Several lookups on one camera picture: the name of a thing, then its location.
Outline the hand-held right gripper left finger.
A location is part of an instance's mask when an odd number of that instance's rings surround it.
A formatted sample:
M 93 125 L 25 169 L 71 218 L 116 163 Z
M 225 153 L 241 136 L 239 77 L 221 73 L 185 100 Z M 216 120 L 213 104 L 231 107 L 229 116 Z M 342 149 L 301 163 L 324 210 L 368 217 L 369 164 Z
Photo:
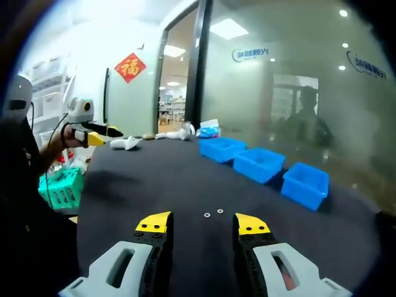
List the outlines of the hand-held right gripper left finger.
M 173 265 L 173 213 L 149 215 L 130 241 L 120 241 L 92 262 L 59 296 L 167 296 Z

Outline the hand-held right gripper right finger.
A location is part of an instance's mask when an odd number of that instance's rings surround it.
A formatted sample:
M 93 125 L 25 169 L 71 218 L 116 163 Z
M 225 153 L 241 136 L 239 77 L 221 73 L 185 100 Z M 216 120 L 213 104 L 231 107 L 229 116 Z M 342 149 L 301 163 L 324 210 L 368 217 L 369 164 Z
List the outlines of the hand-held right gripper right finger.
M 352 296 L 257 217 L 233 216 L 234 271 L 242 296 Z

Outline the person's left hand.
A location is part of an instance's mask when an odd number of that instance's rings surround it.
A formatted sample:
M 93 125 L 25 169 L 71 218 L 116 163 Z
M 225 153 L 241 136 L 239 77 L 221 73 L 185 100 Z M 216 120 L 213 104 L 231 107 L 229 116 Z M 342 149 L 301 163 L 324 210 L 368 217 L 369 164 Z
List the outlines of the person's left hand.
M 61 142 L 62 146 L 66 148 L 82 147 L 87 149 L 88 145 L 75 138 L 75 129 L 71 124 L 65 123 L 61 128 Z

